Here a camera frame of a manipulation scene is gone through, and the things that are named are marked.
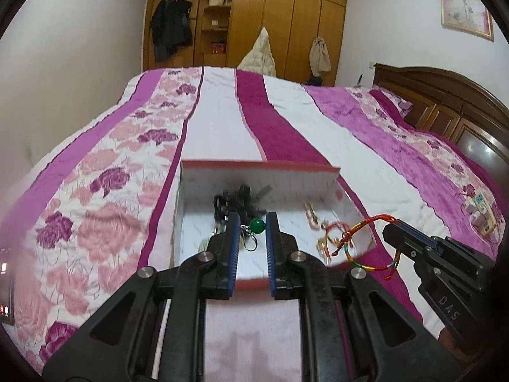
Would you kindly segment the person's right hand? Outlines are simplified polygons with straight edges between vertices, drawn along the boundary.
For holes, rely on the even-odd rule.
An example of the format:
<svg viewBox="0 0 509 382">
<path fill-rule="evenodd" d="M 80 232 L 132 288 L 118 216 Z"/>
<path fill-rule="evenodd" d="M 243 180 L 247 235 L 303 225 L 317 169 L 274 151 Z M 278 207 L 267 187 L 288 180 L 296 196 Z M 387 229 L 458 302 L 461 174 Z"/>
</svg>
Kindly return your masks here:
<svg viewBox="0 0 509 382">
<path fill-rule="evenodd" d="M 474 364 L 479 358 L 479 352 L 464 348 L 446 328 L 441 330 L 438 340 L 463 367 Z"/>
</svg>

